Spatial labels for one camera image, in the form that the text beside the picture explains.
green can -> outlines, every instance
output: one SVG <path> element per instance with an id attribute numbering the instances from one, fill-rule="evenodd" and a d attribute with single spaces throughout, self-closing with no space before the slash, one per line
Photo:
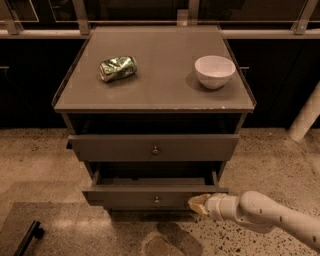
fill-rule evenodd
<path id="1" fill-rule="evenodd" d="M 102 61 L 99 65 L 101 79 L 107 83 L 134 75 L 137 62 L 132 56 L 120 56 Z"/>

gray cabinet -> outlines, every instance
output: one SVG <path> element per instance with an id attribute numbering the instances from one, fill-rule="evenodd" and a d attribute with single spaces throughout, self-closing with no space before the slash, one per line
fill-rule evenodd
<path id="1" fill-rule="evenodd" d="M 131 55 L 133 77 L 105 83 L 98 65 Z M 255 100 L 237 71 L 219 90 L 196 79 L 205 55 L 232 59 L 214 26 L 97 27 L 54 100 L 92 178 L 83 194 L 108 210 L 190 210 L 219 187 Z"/>

white pole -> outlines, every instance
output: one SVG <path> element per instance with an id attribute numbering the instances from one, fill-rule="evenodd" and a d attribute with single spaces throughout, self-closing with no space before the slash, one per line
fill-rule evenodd
<path id="1" fill-rule="evenodd" d="M 310 95 L 306 104 L 301 109 L 299 115 L 292 123 L 288 134 L 289 137 L 295 141 L 303 139 L 305 134 L 309 131 L 314 121 L 320 115 L 320 82 Z"/>

white bowl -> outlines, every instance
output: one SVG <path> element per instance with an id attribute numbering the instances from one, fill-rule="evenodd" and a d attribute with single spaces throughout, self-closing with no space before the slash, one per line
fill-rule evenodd
<path id="1" fill-rule="evenodd" d="M 234 63 L 220 56 L 204 56 L 195 63 L 196 75 L 200 83 L 209 89 L 225 85 L 236 71 Z"/>

cabinet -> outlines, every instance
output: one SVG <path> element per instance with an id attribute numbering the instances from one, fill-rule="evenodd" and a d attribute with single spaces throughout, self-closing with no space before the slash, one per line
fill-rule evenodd
<path id="1" fill-rule="evenodd" d="M 320 80 L 320 41 L 230 39 L 259 104 L 245 127 L 289 128 Z"/>
<path id="2" fill-rule="evenodd" d="M 1 39 L 1 127 L 65 127 L 51 100 L 84 40 Z"/>
<path id="3" fill-rule="evenodd" d="M 101 61 L 134 56 L 136 75 L 105 83 Z M 91 205 L 189 210 L 194 195 L 227 192 L 219 178 L 255 100 L 237 71 L 219 90 L 196 79 L 205 55 L 232 58 L 215 26 L 97 27 L 54 100 L 92 178 Z"/>

